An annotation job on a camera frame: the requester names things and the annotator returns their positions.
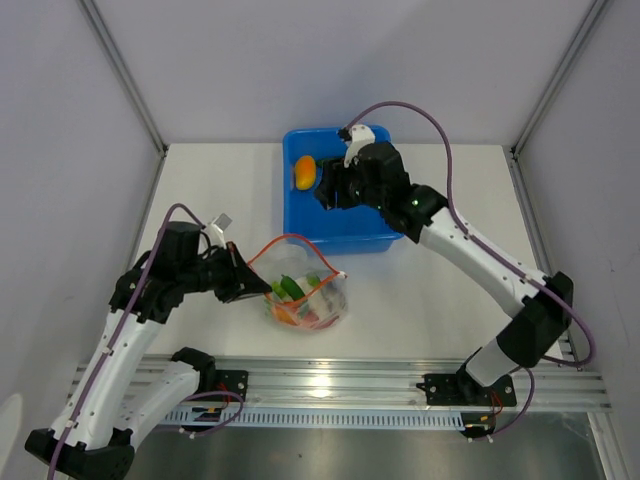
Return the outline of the green toy chili pepper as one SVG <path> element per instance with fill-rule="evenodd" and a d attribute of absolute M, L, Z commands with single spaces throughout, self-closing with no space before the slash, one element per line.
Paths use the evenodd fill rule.
<path fill-rule="evenodd" d="M 304 290 L 298 283 L 287 275 L 282 275 L 279 281 L 272 283 L 272 290 L 285 302 L 301 300 L 305 297 Z"/>

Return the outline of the red orange toy mango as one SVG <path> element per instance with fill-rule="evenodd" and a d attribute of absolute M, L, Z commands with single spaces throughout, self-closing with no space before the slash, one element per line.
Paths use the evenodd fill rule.
<path fill-rule="evenodd" d="M 276 304 L 269 307 L 267 311 L 276 322 L 299 330 L 323 330 L 333 326 L 340 319 L 339 314 L 321 318 L 311 310 L 293 309 Z"/>

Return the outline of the clear orange-zipper zip bag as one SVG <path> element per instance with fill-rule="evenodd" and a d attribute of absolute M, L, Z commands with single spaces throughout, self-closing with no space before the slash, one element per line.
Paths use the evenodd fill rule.
<path fill-rule="evenodd" d="M 248 265 L 271 287 L 263 297 L 270 320 L 299 331 L 320 331 L 346 316 L 347 274 L 334 268 L 307 238 L 283 234 Z"/>

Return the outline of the green toy lettuce leaf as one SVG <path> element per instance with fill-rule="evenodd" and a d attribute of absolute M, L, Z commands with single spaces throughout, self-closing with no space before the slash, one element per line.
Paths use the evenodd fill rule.
<path fill-rule="evenodd" d="M 315 274 L 298 279 L 282 275 L 279 281 L 271 284 L 272 294 L 266 300 L 269 313 L 287 325 L 317 322 L 319 317 L 310 306 L 309 295 L 319 285 L 320 278 Z"/>

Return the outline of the white toy cauliflower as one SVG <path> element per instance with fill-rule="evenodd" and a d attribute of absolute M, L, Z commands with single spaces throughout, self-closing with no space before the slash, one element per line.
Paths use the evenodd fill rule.
<path fill-rule="evenodd" d="M 347 302 L 339 280 L 331 280 L 319 290 L 312 291 L 321 283 L 317 276 L 299 277 L 296 282 L 305 292 L 305 300 L 300 308 L 311 310 L 321 318 L 332 314 L 341 315 L 346 311 Z"/>

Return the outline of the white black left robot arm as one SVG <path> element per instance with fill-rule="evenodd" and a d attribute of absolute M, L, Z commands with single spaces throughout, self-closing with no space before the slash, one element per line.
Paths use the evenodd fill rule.
<path fill-rule="evenodd" d="M 231 303 L 270 292 L 236 245 L 213 245 L 203 226 L 167 221 L 153 248 L 117 281 L 105 328 L 60 416 L 30 432 L 25 449 L 47 464 L 47 476 L 122 479 L 151 431 L 185 400 L 243 400 L 217 390 L 216 360 L 183 347 L 160 378 L 132 401 L 124 397 L 140 361 L 189 294 L 211 292 Z"/>

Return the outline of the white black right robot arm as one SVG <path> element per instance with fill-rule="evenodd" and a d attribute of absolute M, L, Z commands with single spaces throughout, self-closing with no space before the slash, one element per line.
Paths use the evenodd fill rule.
<path fill-rule="evenodd" d="M 444 195 L 412 182 L 390 142 L 365 145 L 351 160 L 323 161 L 314 195 L 326 210 L 376 210 L 394 231 L 459 268 L 509 316 L 496 337 L 458 370 L 456 389 L 464 401 L 479 403 L 503 376 L 536 366 L 570 326 L 571 279 L 507 259 L 462 222 Z"/>

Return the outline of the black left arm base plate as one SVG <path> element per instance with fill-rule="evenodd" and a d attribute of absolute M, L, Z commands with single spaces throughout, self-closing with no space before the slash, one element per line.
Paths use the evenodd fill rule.
<path fill-rule="evenodd" d="M 218 370 L 214 386 L 223 391 L 222 400 L 225 403 L 237 403 L 237 396 L 246 399 L 249 385 L 249 372 L 246 370 Z"/>

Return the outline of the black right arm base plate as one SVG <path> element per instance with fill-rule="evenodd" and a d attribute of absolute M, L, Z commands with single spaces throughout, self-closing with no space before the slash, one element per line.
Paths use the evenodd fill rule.
<path fill-rule="evenodd" d="M 515 387 L 510 375 L 503 375 L 489 387 L 483 387 L 456 373 L 430 373 L 423 375 L 415 387 L 424 393 L 429 406 L 517 405 Z"/>

